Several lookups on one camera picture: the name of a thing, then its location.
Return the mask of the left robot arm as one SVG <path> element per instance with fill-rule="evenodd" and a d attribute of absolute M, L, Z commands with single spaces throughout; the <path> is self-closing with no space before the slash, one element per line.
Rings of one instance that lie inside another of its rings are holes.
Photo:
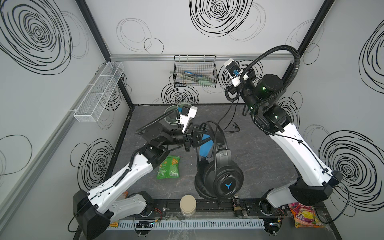
<path fill-rule="evenodd" d="M 119 197 L 166 159 L 170 153 L 168 146 L 189 151 L 206 143 L 202 140 L 205 132 L 196 131 L 197 126 L 191 122 L 197 111 L 195 106 L 170 110 L 136 130 L 146 144 L 132 153 L 129 163 L 89 191 L 79 190 L 74 194 L 73 219 L 87 240 L 100 236 L 115 221 L 132 215 L 148 216 L 152 212 L 153 199 L 145 191 L 123 200 Z"/>

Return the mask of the black blue headphones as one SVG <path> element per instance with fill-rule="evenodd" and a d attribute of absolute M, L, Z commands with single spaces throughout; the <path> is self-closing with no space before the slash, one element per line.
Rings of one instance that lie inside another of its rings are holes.
<path fill-rule="evenodd" d="M 198 161 L 195 189 L 200 197 L 208 201 L 230 199 L 243 186 L 243 171 L 232 160 L 232 152 L 222 128 L 213 121 L 202 123 L 202 128 L 215 141 L 212 146 L 213 160 L 209 162 L 206 157 L 201 157 Z"/>

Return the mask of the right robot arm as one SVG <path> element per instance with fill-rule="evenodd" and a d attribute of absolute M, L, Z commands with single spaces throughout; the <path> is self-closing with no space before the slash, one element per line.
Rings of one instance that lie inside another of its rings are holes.
<path fill-rule="evenodd" d="M 286 81 L 276 75 L 264 75 L 256 85 L 253 84 L 249 70 L 263 58 L 277 51 L 287 51 L 293 58 L 293 70 Z M 332 170 L 314 153 L 293 123 L 288 113 L 276 104 L 288 86 L 295 79 L 301 63 L 299 52 L 292 46 L 280 45 L 259 55 L 244 69 L 233 59 L 224 66 L 230 75 L 225 95 L 233 102 L 242 98 L 251 111 L 253 123 L 286 153 L 299 177 L 290 184 L 270 189 L 260 199 L 259 206 L 265 208 L 267 215 L 283 205 L 301 203 L 314 206 L 327 200 L 335 186 L 340 184 L 343 175 Z"/>

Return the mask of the mint green headphones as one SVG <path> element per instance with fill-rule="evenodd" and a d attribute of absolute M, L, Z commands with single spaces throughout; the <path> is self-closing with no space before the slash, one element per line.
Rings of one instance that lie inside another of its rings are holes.
<path fill-rule="evenodd" d="M 191 106 L 192 105 L 190 103 L 187 103 L 187 102 L 169 106 L 165 110 L 165 113 L 167 113 L 169 111 L 173 111 L 173 112 L 164 118 L 165 122 L 171 126 L 177 125 L 177 113 L 176 113 L 175 109 L 177 109 L 179 111 L 179 113 L 181 113 L 183 107 L 191 107 Z"/>

